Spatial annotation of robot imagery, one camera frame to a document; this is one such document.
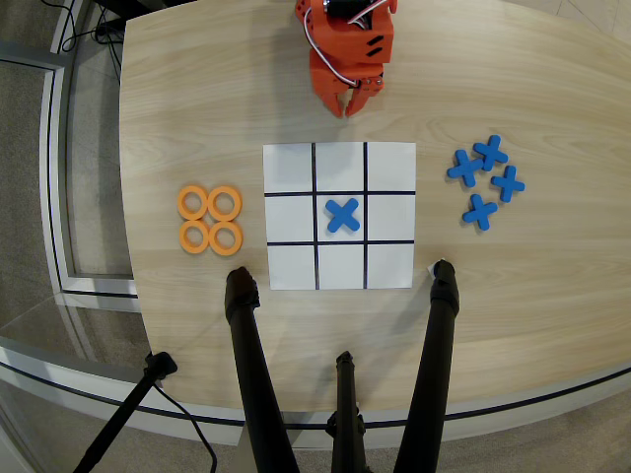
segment black grid line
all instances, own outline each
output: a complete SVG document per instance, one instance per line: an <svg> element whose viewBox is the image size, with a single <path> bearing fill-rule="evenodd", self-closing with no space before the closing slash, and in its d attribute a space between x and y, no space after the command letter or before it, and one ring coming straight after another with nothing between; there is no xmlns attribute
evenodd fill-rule
<svg viewBox="0 0 631 473"><path fill-rule="evenodd" d="M335 246L337 244L414 244L413 239L351 239L334 241L269 241L267 246Z"/></svg>
<svg viewBox="0 0 631 473"><path fill-rule="evenodd" d="M314 202L314 272L315 289L319 290L319 255L317 251L317 182L316 182L316 143L312 143L312 198Z"/></svg>
<svg viewBox="0 0 631 473"><path fill-rule="evenodd" d="M314 219L313 241L269 241L267 246L312 246L314 248L315 289L319 290L319 246L363 245L364 268L363 289L368 289L368 246L370 244L414 244L414 239L368 239L368 196L369 195L416 195L415 190L369 190L368 189L368 142L363 143L364 190L357 191L318 191L316 175L316 143L312 143L312 190L305 192L265 192L265 197L312 197ZM330 196L363 196L364 197L364 238L357 240L319 241L317 239L317 197Z"/></svg>
<svg viewBox="0 0 631 473"><path fill-rule="evenodd" d="M265 192L265 197L307 197L314 195L313 192ZM335 191L320 190L315 195L416 195L415 190L355 190L355 191Z"/></svg>
<svg viewBox="0 0 631 473"><path fill-rule="evenodd" d="M364 289L368 289L368 143L364 142Z"/></svg>

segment robotic arm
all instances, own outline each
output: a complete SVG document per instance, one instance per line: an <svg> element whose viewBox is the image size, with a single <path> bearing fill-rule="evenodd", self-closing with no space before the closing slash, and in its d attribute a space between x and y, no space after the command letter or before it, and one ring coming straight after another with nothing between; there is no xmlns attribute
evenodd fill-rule
<svg viewBox="0 0 631 473"><path fill-rule="evenodd" d="M384 88L396 6L397 0L298 0L296 17L312 46L312 85L335 116L344 115L340 94L353 90L345 110L351 116Z"/></svg>

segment tic-tac-toe board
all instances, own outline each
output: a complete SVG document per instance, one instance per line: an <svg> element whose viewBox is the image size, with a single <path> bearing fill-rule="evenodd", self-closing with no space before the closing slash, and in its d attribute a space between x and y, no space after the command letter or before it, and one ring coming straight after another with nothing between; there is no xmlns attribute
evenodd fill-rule
<svg viewBox="0 0 631 473"><path fill-rule="evenodd" d="M410 288L416 145L263 148L272 290Z"/></svg>

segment gray floor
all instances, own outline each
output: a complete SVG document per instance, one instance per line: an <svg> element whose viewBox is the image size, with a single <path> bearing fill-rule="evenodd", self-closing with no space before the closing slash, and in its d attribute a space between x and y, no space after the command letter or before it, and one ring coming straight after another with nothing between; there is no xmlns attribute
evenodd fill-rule
<svg viewBox="0 0 631 473"><path fill-rule="evenodd" d="M39 0L0 0L0 40L49 49L59 14ZM85 28L98 16L93 7ZM80 272L130 275L118 167L118 84L106 46L86 35L77 47L68 133L73 256ZM142 367L149 342L139 313L69 314L54 302L39 204L42 89L41 71L0 63L0 336ZM80 345L89 349L78 348L77 330Z"/></svg>
<svg viewBox="0 0 631 473"><path fill-rule="evenodd" d="M97 25L100 13L91 7L84 31ZM114 47L122 60L122 46ZM70 241L78 274L132 275L120 189L116 71L106 45L89 35L79 40L67 155Z"/></svg>
<svg viewBox="0 0 631 473"><path fill-rule="evenodd" d="M14 428L27 439L46 472L72 471L105 424L0 382L2 409L12 409ZM590 407L502 433L444 442L444 473L629 473L631 391ZM220 473L229 472L235 448L214 445ZM392 471L397 449L367 451L374 473ZM297 451L303 473L330 471L330 451ZM204 472L210 458L199 441L173 439L124 428L95 472Z"/></svg>

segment game piece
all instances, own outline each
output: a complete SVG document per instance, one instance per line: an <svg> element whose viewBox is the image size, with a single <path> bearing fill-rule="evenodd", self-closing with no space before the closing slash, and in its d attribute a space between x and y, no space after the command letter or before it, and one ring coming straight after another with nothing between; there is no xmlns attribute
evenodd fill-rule
<svg viewBox="0 0 631 473"><path fill-rule="evenodd" d="M451 179L462 177L464 185L467 187L475 187L475 175L477 170L482 169L484 162L482 160L469 160L469 156L465 150L456 151L457 166L447 169L447 175Z"/></svg>
<svg viewBox="0 0 631 473"><path fill-rule="evenodd" d="M235 237L235 242L232 246L226 247L217 240L217 232L222 229L232 232ZM208 233L208 244L213 251L221 256L232 256L241 249L243 242L244 232L235 222L218 222L210 228L210 232Z"/></svg>
<svg viewBox="0 0 631 473"><path fill-rule="evenodd" d="M188 194L195 194L201 200L201 205L199 209L196 211L192 211L186 205L186 196ZM199 220L206 213L208 201L208 193L204 190L203 187L199 185L188 185L184 189L179 192L179 196L177 197L177 209L179 210L179 214L182 215L187 220Z"/></svg>
<svg viewBox="0 0 631 473"><path fill-rule="evenodd" d="M502 192L500 193L500 199L502 200L502 202L509 203L511 202L511 198L513 197L513 192L523 192L524 190L526 190L526 185L523 182L519 182L515 179L516 175L516 167L506 166L506 169L504 169L504 177L495 175L491 178L491 183L493 185L502 187Z"/></svg>
<svg viewBox="0 0 631 473"><path fill-rule="evenodd" d="M499 135L492 135L489 138L489 144L476 143L473 145L473 151L479 153L484 157L484 170L492 170L495 166L495 162L507 163L509 161L509 155L500 151L500 144L502 138Z"/></svg>
<svg viewBox="0 0 631 473"><path fill-rule="evenodd" d="M353 232L359 230L359 222L353 217L353 212L359 207L357 199L349 199L344 207L340 207L334 200L326 202L326 210L333 214L333 219L328 224L328 230L334 234L342 225L345 225Z"/></svg>
<svg viewBox="0 0 631 473"><path fill-rule="evenodd" d="M201 232L201 243L194 245L188 238L188 230L196 229ZM208 247L208 226L201 220L188 220L179 228L179 244L184 251L199 254Z"/></svg>
<svg viewBox="0 0 631 473"><path fill-rule="evenodd" d="M188 194L196 194L201 199L202 205L199 210L193 212L186 206L186 196ZM216 200L219 194L228 194L232 197L235 206L230 213L222 214L217 208ZM184 222L179 229L179 244L181 244L181 247L185 251L191 254L199 254L208 246L222 256L235 254L239 251L244 242L244 233L241 227L232 222L232 220L241 212L242 206L243 200L240 193L237 189L229 185L223 185L213 189L210 195L198 185L188 185L179 192L179 197L177 198L179 214L187 219L187 222ZM204 216L206 211L208 211L215 220L219 221L219 223L213 225L211 228L208 228L205 222L199 220ZM189 229L197 229L201 232L202 242L200 244L194 245L190 241L188 238ZM235 237L235 243L229 248L222 245L217 240L217 232L222 229L232 232Z"/></svg>
<svg viewBox="0 0 631 473"><path fill-rule="evenodd" d="M235 206L233 210L228 214L222 214L217 208L217 197L219 194L228 194L233 199ZM210 195L208 196L208 212L213 219L219 222L230 222L234 220L237 215L241 212L243 201L240 193L234 187L230 185L222 185L210 191Z"/></svg>
<svg viewBox="0 0 631 473"><path fill-rule="evenodd" d="M489 215L497 212L498 206L495 202L489 202L485 204L482 201L480 194L471 195L471 207L469 212L462 214L462 219L468 224L472 224L477 221L480 230L486 232L491 228L489 224Z"/></svg>

